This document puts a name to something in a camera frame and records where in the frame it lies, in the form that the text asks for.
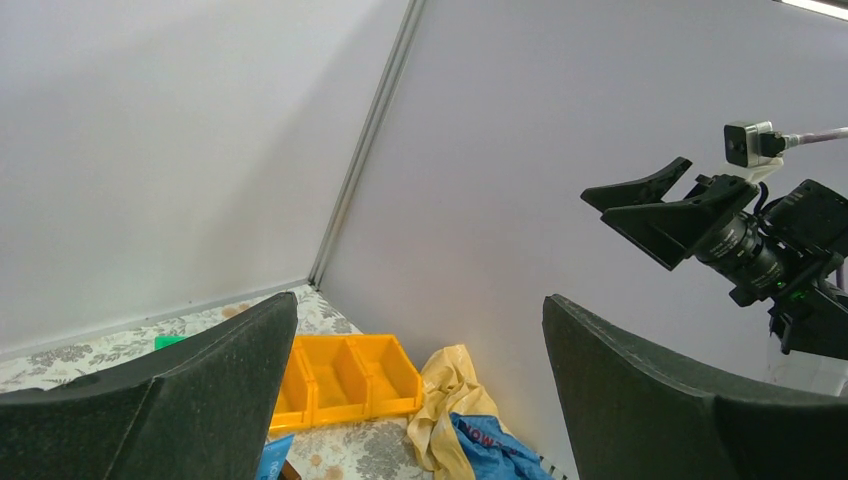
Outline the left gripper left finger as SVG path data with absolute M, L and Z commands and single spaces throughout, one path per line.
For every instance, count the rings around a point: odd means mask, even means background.
M 5 479 L 252 479 L 298 325 L 276 294 L 201 333 L 1 397 Z

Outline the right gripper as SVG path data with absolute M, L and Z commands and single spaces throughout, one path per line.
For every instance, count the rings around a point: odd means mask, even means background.
M 677 157 L 641 179 L 587 188 L 580 198 L 604 212 L 601 220 L 606 225 L 667 270 L 694 252 L 699 262 L 734 285 L 729 296 L 740 307 L 778 295 L 797 274 L 800 261 L 794 250 L 770 234 L 765 214 L 776 203 L 766 202 L 767 185 L 758 184 L 751 213 L 741 211 L 718 229 L 728 219 L 727 201 L 661 203 L 691 166 L 691 160 Z

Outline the blue toothpaste tube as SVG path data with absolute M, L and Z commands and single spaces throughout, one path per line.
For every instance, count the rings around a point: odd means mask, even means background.
M 288 434 L 266 443 L 260 456 L 256 480 L 277 480 L 280 478 L 294 438 L 294 434 Z

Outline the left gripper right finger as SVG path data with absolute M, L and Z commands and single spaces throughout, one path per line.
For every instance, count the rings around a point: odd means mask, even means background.
M 714 368 L 554 294 L 542 329 L 582 479 L 843 479 L 847 402 Z

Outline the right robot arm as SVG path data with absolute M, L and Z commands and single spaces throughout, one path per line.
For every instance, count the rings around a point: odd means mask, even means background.
M 805 180 L 771 198 L 772 166 L 700 175 L 681 199 L 667 192 L 690 168 L 679 157 L 646 177 L 589 187 L 581 199 L 604 224 L 663 268 L 695 259 L 731 283 L 746 308 L 769 303 L 769 383 L 837 397 L 847 393 L 847 202 Z

